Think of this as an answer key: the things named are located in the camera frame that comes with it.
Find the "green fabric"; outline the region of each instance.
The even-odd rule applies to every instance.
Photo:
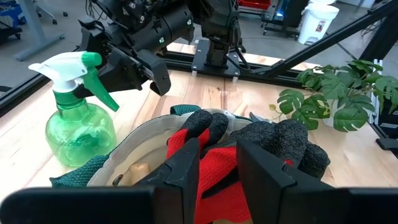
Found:
[[[185,113],[195,112],[201,108],[197,105],[175,105],[170,108],[170,114],[183,115]],[[249,118],[242,116],[236,116],[239,119],[246,119],[251,121]],[[64,174],[57,178],[50,178],[52,187],[86,187],[92,176],[97,172],[98,169],[102,168],[109,155],[106,156],[95,156],[90,159],[84,166]]]

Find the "spray bottle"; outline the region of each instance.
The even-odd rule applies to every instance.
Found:
[[[55,157],[66,166],[80,167],[92,157],[105,155],[116,146],[116,133],[110,115],[101,107],[79,99],[73,91],[85,88],[113,111],[119,109],[98,78],[100,54],[67,52],[29,69],[53,81],[56,111],[47,121],[45,137]]]

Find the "floor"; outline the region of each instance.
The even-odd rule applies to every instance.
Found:
[[[35,74],[35,72],[27,69],[28,65],[35,62],[43,62],[45,59],[62,52],[72,51],[76,48],[76,45],[80,44],[81,32],[77,19],[86,14],[85,1],[52,0],[51,2],[45,2],[45,4],[53,9],[58,20],[58,25],[53,25],[50,18],[40,18],[45,33],[48,36],[51,36],[56,33],[63,32],[65,34],[65,39],[60,40],[46,50],[41,51],[23,62],[18,62],[14,59],[13,55],[32,44],[29,40],[29,26],[21,26],[23,29],[21,40],[12,39],[12,37],[10,37],[8,42],[0,45],[0,67],[2,70],[0,73],[0,85],[14,87],[24,82]],[[356,7],[348,4],[337,3],[335,6],[340,9],[340,12],[337,15],[337,18],[330,25],[328,33],[337,30],[341,26],[366,13],[366,9],[360,9],[358,12],[355,12]],[[62,16],[63,10],[68,12],[68,17]],[[281,34],[275,32],[268,32],[267,35],[263,36],[260,24],[261,22],[257,17],[243,16],[240,18],[243,44],[248,53],[287,58],[307,47],[306,45],[302,45],[294,41],[293,38],[287,39]],[[201,38],[200,33],[200,27],[197,27],[195,30],[196,39]],[[349,51],[350,54],[355,57],[359,57],[370,38],[371,33],[364,37],[362,37],[360,33],[357,33],[342,41],[340,44]],[[182,39],[178,39],[177,42],[184,44],[187,43]],[[322,65],[343,65],[347,60],[351,60],[351,56],[340,46],[334,45],[307,61]],[[388,56],[384,60],[384,66],[385,73],[396,71],[398,69],[398,47],[395,46],[389,52]]]

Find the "table surface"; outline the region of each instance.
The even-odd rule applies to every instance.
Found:
[[[169,50],[192,53],[193,45],[171,44]],[[247,61],[271,65],[278,58],[246,54]],[[314,67],[301,63],[294,69]],[[150,91],[149,84],[142,91],[129,90],[112,93],[120,105],[117,112],[109,113],[121,142],[143,122],[169,113],[169,108],[179,104],[199,105],[202,108],[220,108],[234,112],[241,104],[247,104],[245,116],[252,111],[264,118],[277,115],[269,104],[276,104],[281,86],[170,71],[172,87],[163,97]],[[70,168],[61,166],[53,156],[45,140],[47,120],[56,110],[49,83],[0,118],[0,201],[11,192],[24,187],[50,186],[49,177],[58,177]],[[96,98],[88,101],[106,108]],[[378,138],[366,124],[359,131],[341,133],[324,126],[308,133],[309,140],[328,153],[331,164],[323,181],[333,186],[398,187],[398,159],[389,151],[383,151],[375,143]]]

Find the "work glove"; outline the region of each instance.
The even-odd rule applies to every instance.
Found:
[[[196,224],[220,219],[237,223],[251,218],[238,177],[237,139],[249,140],[289,165],[301,168],[319,179],[330,163],[320,147],[308,142],[305,126],[297,121],[286,120],[279,124],[258,121],[232,132],[225,141],[218,142],[228,128],[228,122],[227,116],[222,113],[210,114],[198,110],[167,141],[169,158],[189,139],[199,139],[201,151]]]

